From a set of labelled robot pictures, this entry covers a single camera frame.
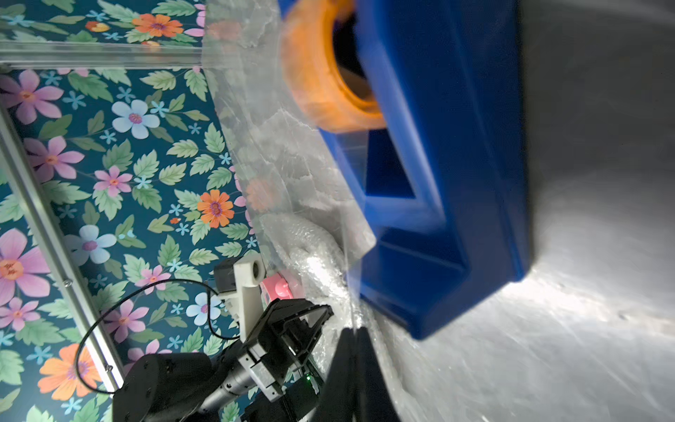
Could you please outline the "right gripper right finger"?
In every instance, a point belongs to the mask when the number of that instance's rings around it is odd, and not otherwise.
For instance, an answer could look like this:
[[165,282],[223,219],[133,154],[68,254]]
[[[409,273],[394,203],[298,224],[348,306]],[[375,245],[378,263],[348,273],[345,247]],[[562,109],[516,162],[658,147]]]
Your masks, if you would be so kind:
[[358,422],[400,422],[381,372],[367,328],[356,332],[355,419]]

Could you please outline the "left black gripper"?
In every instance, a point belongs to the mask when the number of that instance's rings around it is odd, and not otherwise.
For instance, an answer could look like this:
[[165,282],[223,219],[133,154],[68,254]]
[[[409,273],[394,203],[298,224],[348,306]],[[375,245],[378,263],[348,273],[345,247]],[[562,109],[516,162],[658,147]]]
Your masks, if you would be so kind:
[[276,299],[265,309],[238,360],[268,400],[284,395],[288,371],[306,364],[332,316],[330,305],[307,299]]

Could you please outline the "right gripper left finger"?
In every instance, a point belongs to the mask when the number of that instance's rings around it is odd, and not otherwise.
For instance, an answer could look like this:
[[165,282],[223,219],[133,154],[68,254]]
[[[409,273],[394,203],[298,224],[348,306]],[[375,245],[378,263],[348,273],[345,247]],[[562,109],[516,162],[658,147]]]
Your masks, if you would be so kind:
[[356,336],[342,330],[312,422],[352,422],[356,403]]

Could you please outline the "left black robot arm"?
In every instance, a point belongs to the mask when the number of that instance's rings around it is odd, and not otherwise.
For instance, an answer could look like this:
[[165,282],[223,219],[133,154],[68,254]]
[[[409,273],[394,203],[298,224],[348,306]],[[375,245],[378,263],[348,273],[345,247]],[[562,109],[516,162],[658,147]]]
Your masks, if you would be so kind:
[[243,421],[300,421],[316,407],[321,381],[309,357],[332,315],[328,304],[275,300],[246,340],[214,358],[146,354],[114,393],[112,420],[217,421],[257,388]]

